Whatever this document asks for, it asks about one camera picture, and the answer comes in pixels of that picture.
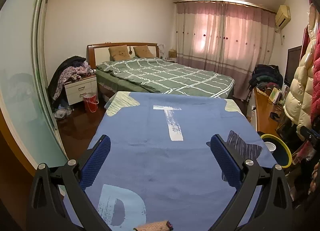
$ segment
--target pile of clothes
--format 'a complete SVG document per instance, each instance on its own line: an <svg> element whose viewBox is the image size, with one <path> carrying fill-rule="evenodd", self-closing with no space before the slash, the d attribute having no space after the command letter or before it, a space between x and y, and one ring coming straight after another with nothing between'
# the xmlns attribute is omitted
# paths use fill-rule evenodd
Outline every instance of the pile of clothes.
<svg viewBox="0 0 320 231"><path fill-rule="evenodd" d="M81 76L90 75L93 70L85 58L73 56L63 61L55 71L49 87L48 94L53 108L58 108L62 100L67 101L67 95L63 91L63 84L70 78L79 80Z"/></svg>
<svg viewBox="0 0 320 231"><path fill-rule="evenodd" d="M249 81L249 90L258 87L264 91L268 83L273 83L278 89L282 88L283 76L280 74L279 67L275 65L258 64L252 72L252 77Z"/></svg>

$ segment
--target white nightstand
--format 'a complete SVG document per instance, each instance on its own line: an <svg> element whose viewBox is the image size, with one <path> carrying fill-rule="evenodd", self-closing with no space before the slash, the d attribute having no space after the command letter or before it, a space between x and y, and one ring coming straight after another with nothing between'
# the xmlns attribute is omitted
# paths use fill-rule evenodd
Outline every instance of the white nightstand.
<svg viewBox="0 0 320 231"><path fill-rule="evenodd" d="M95 75L85 76L76 82L64 84L69 105L81 102L87 93L98 95L97 78Z"/></svg>

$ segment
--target screw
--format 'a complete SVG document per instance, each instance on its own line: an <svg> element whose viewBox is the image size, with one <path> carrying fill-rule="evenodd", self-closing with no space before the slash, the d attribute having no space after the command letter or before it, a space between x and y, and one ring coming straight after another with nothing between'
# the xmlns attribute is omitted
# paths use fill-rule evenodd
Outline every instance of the screw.
<svg viewBox="0 0 320 231"><path fill-rule="evenodd" d="M44 163L39 164L39 166L38 166L39 170L43 170L44 168L45 168L45 164Z"/></svg>
<svg viewBox="0 0 320 231"><path fill-rule="evenodd" d="M77 163L77 161L74 160L74 159L68 161L68 165L69 165L69 166L73 166L73 165L75 165L76 163Z"/></svg>
<svg viewBox="0 0 320 231"><path fill-rule="evenodd" d="M282 167L281 167L281 165L279 165L279 164L276 164L276 165L275 165L275 168L276 168L277 170L282 170Z"/></svg>
<svg viewBox="0 0 320 231"><path fill-rule="evenodd" d="M245 163L246 163L248 166L252 166L252 165L253 165L253 160L246 160Z"/></svg>

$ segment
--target green bedsheet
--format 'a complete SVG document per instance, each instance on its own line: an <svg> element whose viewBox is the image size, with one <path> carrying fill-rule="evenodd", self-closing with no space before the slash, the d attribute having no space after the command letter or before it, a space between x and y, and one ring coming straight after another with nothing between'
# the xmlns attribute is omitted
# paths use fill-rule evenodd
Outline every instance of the green bedsheet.
<svg viewBox="0 0 320 231"><path fill-rule="evenodd" d="M98 65L97 81L104 81L105 85L116 91L220 98L227 98L235 84L231 77L158 58L104 62Z"/></svg>

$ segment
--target white wall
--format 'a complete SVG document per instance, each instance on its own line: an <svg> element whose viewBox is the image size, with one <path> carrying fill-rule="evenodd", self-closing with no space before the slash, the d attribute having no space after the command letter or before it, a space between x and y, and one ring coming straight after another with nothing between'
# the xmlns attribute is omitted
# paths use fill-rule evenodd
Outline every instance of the white wall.
<svg viewBox="0 0 320 231"><path fill-rule="evenodd" d="M50 82L71 56L86 57L89 44L148 42L171 47L173 0L48 0L44 28Z"/></svg>
<svg viewBox="0 0 320 231"><path fill-rule="evenodd" d="M285 36L282 46L280 33L276 34L276 41L269 62L270 65L279 66L283 77L287 66L288 49L302 45L304 29L308 25L309 0L286 0L284 4L290 7L291 21L281 32Z"/></svg>

